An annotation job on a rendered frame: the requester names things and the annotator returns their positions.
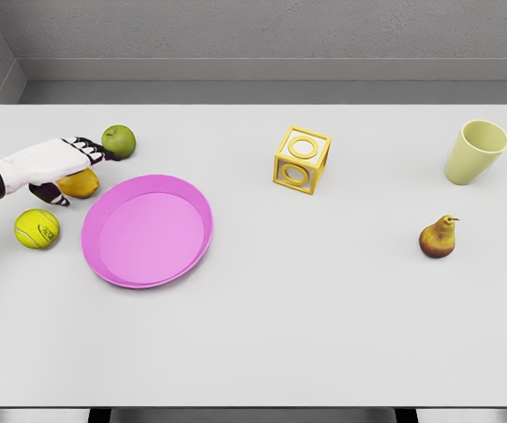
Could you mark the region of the brown yellow pear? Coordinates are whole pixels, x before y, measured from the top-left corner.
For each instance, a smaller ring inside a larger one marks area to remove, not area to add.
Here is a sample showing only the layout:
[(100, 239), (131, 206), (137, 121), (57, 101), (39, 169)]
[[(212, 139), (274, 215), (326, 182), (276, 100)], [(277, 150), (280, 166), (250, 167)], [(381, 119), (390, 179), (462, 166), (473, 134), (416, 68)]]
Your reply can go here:
[(431, 258), (448, 256), (456, 245), (455, 223), (451, 215), (443, 215), (437, 222), (425, 227), (419, 236), (421, 251)]

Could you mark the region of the pale yellow cup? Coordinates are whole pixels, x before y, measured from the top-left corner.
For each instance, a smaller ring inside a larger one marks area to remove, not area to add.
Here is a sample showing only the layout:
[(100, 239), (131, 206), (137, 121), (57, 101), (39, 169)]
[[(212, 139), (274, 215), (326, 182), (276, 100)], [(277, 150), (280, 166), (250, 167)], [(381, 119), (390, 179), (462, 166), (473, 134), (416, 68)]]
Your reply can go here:
[(465, 123), (452, 144), (444, 174), (452, 183), (467, 185), (484, 174), (507, 149), (507, 133), (498, 125), (475, 120)]

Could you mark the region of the pink round plate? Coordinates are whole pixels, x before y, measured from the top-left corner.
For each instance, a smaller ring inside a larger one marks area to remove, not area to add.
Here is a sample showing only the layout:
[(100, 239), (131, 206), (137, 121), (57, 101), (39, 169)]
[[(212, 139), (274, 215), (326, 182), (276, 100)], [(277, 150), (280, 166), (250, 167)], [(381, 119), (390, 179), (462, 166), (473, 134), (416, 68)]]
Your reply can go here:
[(212, 209), (199, 189), (174, 176), (149, 174), (121, 182), (95, 201), (80, 245), (99, 277), (143, 289), (191, 270), (212, 232)]

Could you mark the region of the yellow tennis ball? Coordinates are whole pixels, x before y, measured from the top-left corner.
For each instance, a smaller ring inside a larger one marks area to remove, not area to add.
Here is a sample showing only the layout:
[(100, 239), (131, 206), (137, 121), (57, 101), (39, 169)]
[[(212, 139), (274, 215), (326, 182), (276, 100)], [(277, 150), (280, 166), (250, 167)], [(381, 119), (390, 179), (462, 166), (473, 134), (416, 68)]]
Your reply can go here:
[(50, 211), (30, 209), (21, 213), (14, 223), (17, 241), (29, 249), (46, 249), (60, 234), (60, 223)]

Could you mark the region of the yellow hollow frame cube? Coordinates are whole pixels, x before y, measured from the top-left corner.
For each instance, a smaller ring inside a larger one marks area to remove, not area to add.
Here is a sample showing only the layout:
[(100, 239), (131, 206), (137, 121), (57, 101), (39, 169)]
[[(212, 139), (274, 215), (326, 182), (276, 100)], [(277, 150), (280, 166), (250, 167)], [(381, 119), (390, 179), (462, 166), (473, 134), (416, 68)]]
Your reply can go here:
[(324, 172), (332, 138), (291, 125), (274, 154), (272, 181), (313, 195)]

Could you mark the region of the yellow lemon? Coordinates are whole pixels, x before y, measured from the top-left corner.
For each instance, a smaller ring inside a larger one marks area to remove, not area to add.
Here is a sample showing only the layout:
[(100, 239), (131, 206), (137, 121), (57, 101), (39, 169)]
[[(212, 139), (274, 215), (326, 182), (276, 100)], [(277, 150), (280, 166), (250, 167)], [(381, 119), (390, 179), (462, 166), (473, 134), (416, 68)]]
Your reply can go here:
[(75, 174), (60, 178), (56, 184), (66, 196), (89, 198), (100, 187), (100, 180), (97, 174), (88, 167)]

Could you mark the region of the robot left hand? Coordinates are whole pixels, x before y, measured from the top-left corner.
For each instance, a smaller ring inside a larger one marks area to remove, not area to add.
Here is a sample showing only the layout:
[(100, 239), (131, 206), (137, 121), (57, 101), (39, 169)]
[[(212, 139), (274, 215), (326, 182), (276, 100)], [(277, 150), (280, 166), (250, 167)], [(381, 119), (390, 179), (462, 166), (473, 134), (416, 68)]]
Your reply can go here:
[(27, 185), (44, 203), (67, 207), (70, 201), (56, 181), (103, 160), (120, 161), (122, 158), (84, 137), (52, 138), (3, 159), (5, 170), (0, 168), (0, 172), (7, 194)]

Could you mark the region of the green apple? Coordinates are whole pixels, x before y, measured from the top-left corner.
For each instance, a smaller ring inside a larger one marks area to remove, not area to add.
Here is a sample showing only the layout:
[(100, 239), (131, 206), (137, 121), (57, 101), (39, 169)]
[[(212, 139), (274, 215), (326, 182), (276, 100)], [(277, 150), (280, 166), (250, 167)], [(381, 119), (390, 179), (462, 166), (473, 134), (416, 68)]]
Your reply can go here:
[(133, 131), (124, 125), (112, 125), (101, 135), (102, 146), (120, 160), (128, 159), (136, 150), (137, 140)]

